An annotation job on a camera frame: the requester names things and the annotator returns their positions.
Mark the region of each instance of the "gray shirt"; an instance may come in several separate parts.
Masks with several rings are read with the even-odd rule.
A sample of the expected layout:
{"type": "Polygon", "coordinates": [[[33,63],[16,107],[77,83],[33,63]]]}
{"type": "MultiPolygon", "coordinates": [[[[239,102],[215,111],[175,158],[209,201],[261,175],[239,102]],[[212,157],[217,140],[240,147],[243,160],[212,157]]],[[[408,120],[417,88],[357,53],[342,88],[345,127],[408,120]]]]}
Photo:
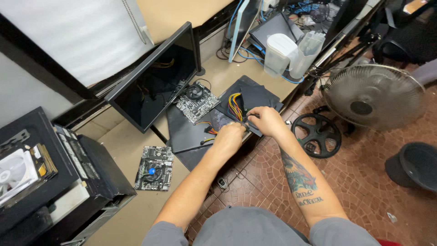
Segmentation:
{"type": "MultiPolygon", "coordinates": [[[[381,246],[365,229],[343,218],[326,218],[310,230],[313,246],[381,246]]],[[[161,221],[142,246],[187,246],[180,227],[161,221]]],[[[287,224],[259,207],[227,207],[205,221],[193,246],[308,246],[287,224]]]]}

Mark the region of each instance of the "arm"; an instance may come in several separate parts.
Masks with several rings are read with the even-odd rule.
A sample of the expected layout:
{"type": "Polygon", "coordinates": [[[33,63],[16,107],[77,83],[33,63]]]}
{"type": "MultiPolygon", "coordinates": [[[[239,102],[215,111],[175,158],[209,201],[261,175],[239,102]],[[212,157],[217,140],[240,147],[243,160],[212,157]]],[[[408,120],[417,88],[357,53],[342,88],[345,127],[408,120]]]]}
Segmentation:
{"type": "Polygon", "coordinates": [[[348,219],[333,190],[325,178],[304,152],[294,134],[287,128],[278,112],[269,107],[257,107],[249,116],[260,131],[273,137],[281,148],[285,176],[308,226],[330,217],[348,219]]]}
{"type": "Polygon", "coordinates": [[[171,194],[153,224],[166,221],[182,230],[187,228],[202,205],[217,172],[241,146],[245,130],[235,122],[221,128],[212,147],[171,194]]]}

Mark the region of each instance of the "hand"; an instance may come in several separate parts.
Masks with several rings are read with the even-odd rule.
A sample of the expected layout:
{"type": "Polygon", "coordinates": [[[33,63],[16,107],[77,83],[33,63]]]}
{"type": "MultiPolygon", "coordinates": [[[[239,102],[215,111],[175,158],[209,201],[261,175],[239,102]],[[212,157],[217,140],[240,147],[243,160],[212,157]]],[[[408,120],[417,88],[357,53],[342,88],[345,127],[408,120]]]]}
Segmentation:
{"type": "Polygon", "coordinates": [[[284,134],[289,133],[290,130],[285,125],[279,113],[270,107],[256,107],[247,112],[246,115],[250,115],[247,119],[250,120],[260,130],[260,132],[266,136],[277,138],[284,134]]]}
{"type": "Polygon", "coordinates": [[[244,131],[246,128],[240,123],[230,122],[218,131],[210,150],[215,152],[217,158],[228,161],[241,147],[244,131]]]}

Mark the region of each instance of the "plastic pitcher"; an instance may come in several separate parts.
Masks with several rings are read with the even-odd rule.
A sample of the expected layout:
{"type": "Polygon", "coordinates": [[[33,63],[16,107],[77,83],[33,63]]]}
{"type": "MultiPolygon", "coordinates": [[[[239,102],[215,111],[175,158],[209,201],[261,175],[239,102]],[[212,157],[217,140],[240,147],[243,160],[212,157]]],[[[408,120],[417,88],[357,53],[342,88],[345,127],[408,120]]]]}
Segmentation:
{"type": "Polygon", "coordinates": [[[325,34],[308,32],[298,46],[298,58],[290,64],[290,76],[300,79],[316,59],[325,42],[325,34]]]}
{"type": "Polygon", "coordinates": [[[291,38],[282,33],[273,34],[267,38],[264,72],[277,78],[297,57],[298,46],[291,38]]]}

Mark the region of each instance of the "black monitor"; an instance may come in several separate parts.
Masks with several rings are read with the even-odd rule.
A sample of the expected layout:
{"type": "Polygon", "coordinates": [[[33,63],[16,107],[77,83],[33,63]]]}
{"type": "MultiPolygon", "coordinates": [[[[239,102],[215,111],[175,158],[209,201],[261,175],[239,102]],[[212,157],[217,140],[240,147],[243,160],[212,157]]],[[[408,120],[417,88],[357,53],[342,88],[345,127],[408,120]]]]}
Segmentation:
{"type": "Polygon", "coordinates": [[[186,22],[153,51],[106,97],[131,124],[145,133],[200,71],[199,46],[186,22]]]}

